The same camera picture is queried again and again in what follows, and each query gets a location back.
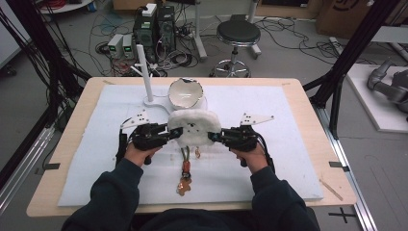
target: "person's hand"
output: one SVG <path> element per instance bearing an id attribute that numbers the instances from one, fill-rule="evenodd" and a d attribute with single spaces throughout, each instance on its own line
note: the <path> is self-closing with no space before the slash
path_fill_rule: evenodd
<path id="1" fill-rule="evenodd" d="M 246 160 L 249 170 L 253 173 L 268 166 L 267 158 L 265 157 L 264 149 L 260 144 L 257 144 L 255 149 L 249 152 L 243 152 L 236 149 L 231 149 L 237 155 L 237 159 Z"/>
<path id="2" fill-rule="evenodd" d="M 124 158 L 133 162 L 135 165 L 141 167 L 146 157 L 152 158 L 152 156 L 160 149 L 161 147 L 156 147 L 156 148 L 152 148 L 149 150 L 141 151 L 141 150 L 138 150 L 132 143 L 129 143 L 126 148 L 126 153 L 125 153 Z"/>

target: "power supply box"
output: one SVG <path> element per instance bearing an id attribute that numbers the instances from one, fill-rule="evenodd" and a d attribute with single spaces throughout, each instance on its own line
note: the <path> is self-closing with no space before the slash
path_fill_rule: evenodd
<path id="1" fill-rule="evenodd" d="M 123 55 L 123 35 L 115 35 L 108 42 L 108 48 L 113 59 L 120 59 Z"/>
<path id="2" fill-rule="evenodd" d="M 135 59 L 135 45 L 133 43 L 132 35 L 123 36 L 123 54 L 125 56 L 125 59 Z"/>
<path id="3" fill-rule="evenodd" d="M 157 10 L 148 13 L 136 15 L 135 25 L 133 27 L 133 34 L 135 36 L 136 44 L 143 45 L 146 59 L 150 63 L 157 62 L 156 46 L 158 43 L 159 30 L 157 25 Z"/>
<path id="4" fill-rule="evenodd" d="M 160 42 L 162 49 L 167 52 L 176 49 L 174 7 L 162 6 L 159 8 L 157 20 L 160 28 Z"/>

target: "wooden table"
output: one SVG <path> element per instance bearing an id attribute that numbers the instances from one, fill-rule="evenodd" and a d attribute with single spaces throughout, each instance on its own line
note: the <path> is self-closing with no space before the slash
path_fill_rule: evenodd
<path id="1" fill-rule="evenodd" d="M 170 85 L 177 78 L 153 78 L 152 85 Z M 338 162 L 338 158 L 324 134 L 320 122 L 303 87 L 295 79 L 272 78 L 195 78 L 203 86 L 276 86 L 282 87 L 288 99 L 293 117 L 301 137 L 310 155 L 315 172 L 323 190 L 324 199 L 306 202 L 307 206 L 352 205 L 356 196 L 351 189 L 341 167 L 331 167 L 329 162 Z M 50 164 L 60 163 L 59 169 L 46 170 L 38 188 L 28 206 L 30 217 L 69 216 L 79 207 L 59 207 L 65 179 L 72 157 L 84 134 L 85 128 L 105 85 L 143 85 L 142 78 L 91 78 L 68 122 L 59 144 L 50 160 Z M 163 210 L 183 207 L 207 210 L 250 209 L 250 203 L 205 203 L 205 204 L 167 204 L 140 205 L 137 213 L 156 213 Z"/>

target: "black stool seat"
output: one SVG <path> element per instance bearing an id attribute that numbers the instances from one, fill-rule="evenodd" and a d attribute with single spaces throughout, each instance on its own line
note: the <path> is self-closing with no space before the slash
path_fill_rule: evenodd
<path id="1" fill-rule="evenodd" d="M 261 31 L 254 24 L 245 20 L 229 20 L 217 27 L 218 38 L 234 46 L 252 46 L 261 37 Z"/>

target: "black frame pole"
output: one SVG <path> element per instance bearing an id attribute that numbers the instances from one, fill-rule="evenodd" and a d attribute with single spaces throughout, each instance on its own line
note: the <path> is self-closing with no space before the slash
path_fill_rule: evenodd
<path id="1" fill-rule="evenodd" d="M 329 129 L 335 139 L 338 139 L 337 123 L 343 80 L 398 3 L 399 0 L 376 0 L 330 71 L 303 86 L 306 91 L 320 86 L 310 98 L 311 103 L 318 108 L 325 108 L 333 94 Z"/>

